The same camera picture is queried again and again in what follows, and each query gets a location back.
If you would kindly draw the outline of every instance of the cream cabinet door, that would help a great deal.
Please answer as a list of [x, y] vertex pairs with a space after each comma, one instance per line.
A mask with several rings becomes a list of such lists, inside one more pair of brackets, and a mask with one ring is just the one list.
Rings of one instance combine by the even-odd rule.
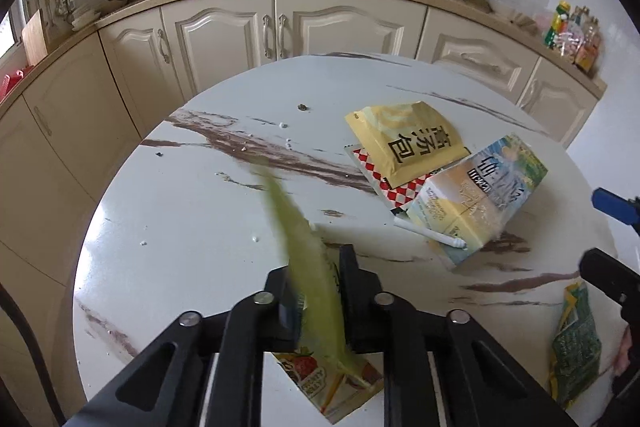
[[530, 114], [553, 139], [568, 147], [597, 101], [576, 80], [546, 58], [540, 58], [518, 107]]
[[101, 29], [100, 40], [124, 103], [144, 137], [184, 104], [160, 9]]
[[414, 58], [426, 10], [404, 0], [276, 0], [278, 58], [336, 52]]
[[0, 241], [66, 284], [95, 203], [51, 148], [23, 97], [0, 120], [0, 158]]
[[140, 143], [97, 34], [56, 60], [24, 91], [53, 150], [96, 201]]
[[184, 0], [162, 18], [186, 100], [275, 60], [273, 0]]
[[485, 26], [429, 8], [416, 58], [466, 74], [516, 103], [538, 55]]

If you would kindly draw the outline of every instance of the white marble table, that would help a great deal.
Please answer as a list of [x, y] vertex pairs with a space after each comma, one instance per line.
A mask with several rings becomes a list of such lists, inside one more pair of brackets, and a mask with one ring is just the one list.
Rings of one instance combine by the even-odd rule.
[[[439, 110], [472, 151], [516, 132], [549, 170], [508, 224], [505, 240], [456, 273], [444, 269], [425, 238], [391, 225], [389, 211], [343, 150], [356, 141], [344, 121], [349, 111], [415, 100]], [[300, 103], [309, 110], [298, 110]], [[543, 385], [562, 290], [576, 277], [580, 256], [591, 247], [615, 252], [566, 152], [487, 87], [439, 66], [383, 55], [278, 61], [230, 78], [174, 112], [102, 198], [74, 292], [74, 338], [88, 398], [180, 312], [226, 311], [283, 264], [260, 182], [247, 163], [252, 155], [280, 168], [286, 189], [327, 240], [354, 243], [360, 265], [377, 272], [385, 290], [424, 311], [468, 310]], [[604, 372], [623, 323], [606, 296], [591, 288], [590, 298]], [[609, 373], [574, 408], [581, 424], [602, 408]], [[381, 426], [382, 406], [379, 394], [341, 425]], [[266, 357], [262, 425], [301, 423], [327, 425]]]

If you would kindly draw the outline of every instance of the cabinet handle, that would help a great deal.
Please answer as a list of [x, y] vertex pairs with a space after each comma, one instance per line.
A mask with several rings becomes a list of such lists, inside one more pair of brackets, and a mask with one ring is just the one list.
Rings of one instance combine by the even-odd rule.
[[531, 81], [531, 84], [529, 86], [529, 90], [527, 91], [527, 94], [525, 95], [525, 97], [520, 100], [520, 103], [518, 104], [518, 107], [521, 108], [522, 110], [527, 110], [527, 105], [529, 105], [532, 100], [533, 100], [533, 95], [535, 94], [535, 92], [538, 89], [538, 79], [534, 78]]
[[262, 44], [264, 45], [264, 56], [271, 58], [271, 50], [269, 49], [269, 22], [271, 17], [265, 15], [262, 18]]
[[280, 58], [285, 58], [286, 53], [284, 50], [284, 24], [287, 22], [287, 16], [284, 13], [278, 17], [278, 31], [280, 33]]
[[460, 58], [462, 58], [463, 60], [466, 60], [467, 62], [471, 62], [472, 64], [474, 64], [476, 66], [481, 66], [483, 68], [489, 68], [489, 69], [493, 70], [494, 73], [502, 73], [502, 69], [500, 68], [500, 66], [496, 66], [495, 64], [489, 64], [487, 62], [483, 62], [479, 58], [472, 57], [471, 55], [469, 55], [467, 53], [461, 53], [460, 54]]
[[44, 119], [44, 116], [42, 115], [42, 113], [40, 112], [40, 108], [35, 105], [33, 107], [33, 112], [36, 114], [36, 118], [38, 119], [38, 121], [40, 122], [40, 126], [44, 129], [44, 131], [51, 136], [53, 133], [51, 132], [51, 129], [49, 128], [49, 125], [47, 124], [47, 121]]
[[169, 58], [169, 55], [166, 55], [162, 50], [162, 41], [165, 41], [167, 49], [169, 48], [169, 41], [166, 40], [166, 35], [161, 29], [158, 30], [158, 37], [160, 37], [160, 43], [158, 44], [158, 46], [160, 47], [160, 54], [167, 64], [171, 64], [171, 58]]

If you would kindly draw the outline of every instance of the metal screw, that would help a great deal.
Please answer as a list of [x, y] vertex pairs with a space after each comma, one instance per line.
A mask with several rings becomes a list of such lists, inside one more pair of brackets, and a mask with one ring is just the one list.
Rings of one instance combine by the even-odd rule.
[[375, 297], [373, 297], [373, 300], [380, 306], [389, 306], [389, 304], [393, 304], [395, 299], [394, 296], [391, 295], [391, 293], [380, 292], [377, 293]]
[[449, 318], [454, 324], [466, 324], [469, 322], [471, 316], [464, 310], [453, 310], [450, 312]]
[[273, 302], [273, 293], [258, 292], [254, 295], [254, 302], [256, 304], [271, 304]]
[[180, 325], [181, 326], [185, 326], [187, 328], [191, 327], [191, 326], [195, 326], [197, 323], [200, 322], [200, 314], [196, 313], [196, 312], [184, 312], [182, 315], [180, 315]]

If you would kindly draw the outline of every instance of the blue handle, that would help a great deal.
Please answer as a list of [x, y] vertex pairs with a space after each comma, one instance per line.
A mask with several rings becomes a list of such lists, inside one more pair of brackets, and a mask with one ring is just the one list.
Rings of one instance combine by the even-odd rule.
[[596, 188], [591, 195], [593, 208], [604, 212], [625, 225], [640, 223], [640, 214], [633, 201], [623, 200], [620, 196], [604, 188]]

